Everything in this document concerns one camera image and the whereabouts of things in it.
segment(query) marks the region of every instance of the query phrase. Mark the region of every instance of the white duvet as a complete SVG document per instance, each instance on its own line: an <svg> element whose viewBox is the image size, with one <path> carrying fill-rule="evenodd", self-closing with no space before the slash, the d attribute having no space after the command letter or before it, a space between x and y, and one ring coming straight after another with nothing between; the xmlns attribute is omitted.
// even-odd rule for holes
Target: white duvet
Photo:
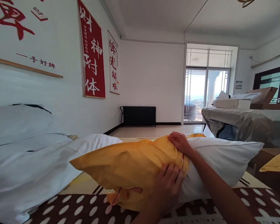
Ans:
<svg viewBox="0 0 280 224"><path fill-rule="evenodd" d="M43 147L52 142L57 143ZM24 223L29 219L29 211L56 195L81 173L70 160L120 142L102 134L74 141L50 134L0 146L0 222Z"/></svg>

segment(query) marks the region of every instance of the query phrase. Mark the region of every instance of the hand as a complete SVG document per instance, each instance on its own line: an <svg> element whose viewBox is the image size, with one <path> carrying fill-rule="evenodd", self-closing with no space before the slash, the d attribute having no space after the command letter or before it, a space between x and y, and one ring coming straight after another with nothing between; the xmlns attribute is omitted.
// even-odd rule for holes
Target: hand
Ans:
<svg viewBox="0 0 280 224"><path fill-rule="evenodd" d="M153 193L149 199L152 209L160 215L168 212L178 202L181 185L184 181L184 171L178 165L164 165L156 178Z"/></svg>
<svg viewBox="0 0 280 224"><path fill-rule="evenodd" d="M173 143L178 151L184 153L190 159L193 159L193 157L197 155L197 152L190 146L184 134L179 132L172 132L170 136L168 136L168 139Z"/></svg>

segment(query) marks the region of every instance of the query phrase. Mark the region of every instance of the ceiling fan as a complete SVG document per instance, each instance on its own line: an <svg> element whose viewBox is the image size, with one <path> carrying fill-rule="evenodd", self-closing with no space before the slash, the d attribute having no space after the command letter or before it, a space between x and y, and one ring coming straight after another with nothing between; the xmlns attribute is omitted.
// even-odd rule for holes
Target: ceiling fan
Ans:
<svg viewBox="0 0 280 224"><path fill-rule="evenodd" d="M239 2L242 2L242 8L247 7L248 5L250 5L252 2L254 2L255 0L238 0Z"/></svg>

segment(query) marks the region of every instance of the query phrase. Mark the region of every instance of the pipe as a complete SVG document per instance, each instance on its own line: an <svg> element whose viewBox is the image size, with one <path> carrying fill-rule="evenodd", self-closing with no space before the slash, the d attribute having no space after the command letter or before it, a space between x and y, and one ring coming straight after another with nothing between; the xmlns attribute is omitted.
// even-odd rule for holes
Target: pipe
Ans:
<svg viewBox="0 0 280 224"><path fill-rule="evenodd" d="M262 64L264 64L264 63L267 63L267 62L272 61L272 60L274 60L274 59L276 59L276 58L279 58L279 57L280 57L280 54L277 55L276 57L273 57L273 58L271 58L271 59L269 59L269 60L266 60L266 61L264 61L264 62L262 62L262 63L256 64L256 65L252 65L251 68L255 68L255 67L257 67L257 66L260 66L260 65L262 65Z"/></svg>

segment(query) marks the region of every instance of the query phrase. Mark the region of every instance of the glass door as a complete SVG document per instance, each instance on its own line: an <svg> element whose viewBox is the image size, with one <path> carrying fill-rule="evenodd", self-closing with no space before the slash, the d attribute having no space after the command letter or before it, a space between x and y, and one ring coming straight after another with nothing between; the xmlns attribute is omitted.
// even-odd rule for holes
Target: glass door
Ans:
<svg viewBox="0 0 280 224"><path fill-rule="evenodd" d="M202 108L211 106L221 91L228 93L230 69L186 68L184 124L203 123Z"/></svg>
<svg viewBox="0 0 280 224"><path fill-rule="evenodd" d="M205 106L211 106L214 100L223 91L228 93L230 69L208 68L207 69L207 91Z"/></svg>
<svg viewBox="0 0 280 224"><path fill-rule="evenodd" d="M271 104L280 104L280 67L255 74L253 89L278 88Z"/></svg>
<svg viewBox="0 0 280 224"><path fill-rule="evenodd" d="M186 68L184 91L184 123L202 123L205 105L206 68Z"/></svg>

